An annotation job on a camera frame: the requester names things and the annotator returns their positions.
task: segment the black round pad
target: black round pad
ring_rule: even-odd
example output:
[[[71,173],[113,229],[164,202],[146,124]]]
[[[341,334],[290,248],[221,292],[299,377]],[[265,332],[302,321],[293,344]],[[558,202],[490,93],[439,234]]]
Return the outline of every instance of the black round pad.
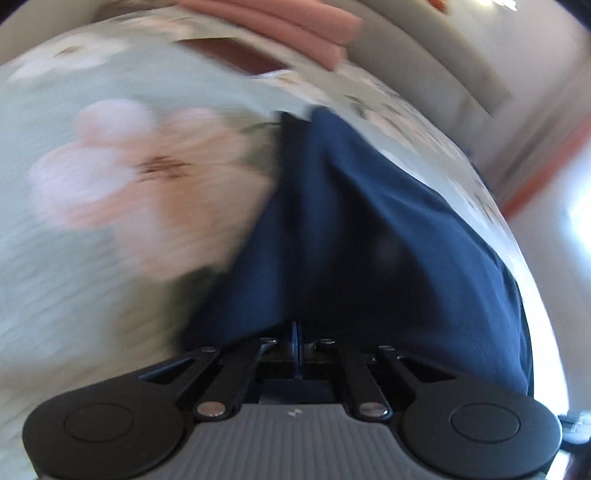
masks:
[[[64,394],[27,418],[23,442],[38,471],[76,480],[133,478],[163,462],[183,436],[183,418],[170,402],[88,400],[89,395]]]
[[[112,442],[128,433],[134,426],[134,415],[125,407],[99,403],[71,413],[64,428],[83,442]]]
[[[475,379],[422,385],[400,432],[420,462],[466,480],[526,478],[561,441],[558,419],[542,404]]]
[[[491,403],[471,403],[458,408],[450,419],[460,435],[481,443],[504,442],[519,430],[519,417]]]

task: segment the white wall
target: white wall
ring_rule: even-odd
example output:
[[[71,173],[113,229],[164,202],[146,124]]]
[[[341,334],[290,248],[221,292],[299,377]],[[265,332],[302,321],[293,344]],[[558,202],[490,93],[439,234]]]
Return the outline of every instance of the white wall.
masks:
[[[513,99],[475,145],[484,171],[541,102],[589,54],[586,30],[556,0],[516,0],[514,12],[479,0],[449,0],[450,22],[499,73]]]
[[[0,64],[92,21],[106,0],[29,0],[0,26]]]
[[[572,408],[591,408],[591,242],[571,218],[590,194],[591,144],[509,220],[552,321]]]

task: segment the pink flower print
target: pink flower print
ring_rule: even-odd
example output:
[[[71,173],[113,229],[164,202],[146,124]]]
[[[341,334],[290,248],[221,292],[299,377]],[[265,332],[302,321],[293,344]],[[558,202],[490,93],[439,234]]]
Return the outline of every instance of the pink flower print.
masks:
[[[238,162],[246,138],[208,109],[159,126],[138,102],[105,100],[75,126],[80,141],[31,169],[37,213],[66,229],[112,225],[122,258],[154,279],[226,263],[272,186]]]

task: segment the navy blue fabric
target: navy blue fabric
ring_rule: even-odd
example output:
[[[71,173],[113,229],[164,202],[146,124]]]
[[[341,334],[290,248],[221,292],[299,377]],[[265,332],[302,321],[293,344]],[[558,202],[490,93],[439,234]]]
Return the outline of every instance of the navy blue fabric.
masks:
[[[297,320],[308,336],[394,345],[531,393],[517,284],[438,193],[325,108],[283,115],[279,158],[277,191],[183,349]]]

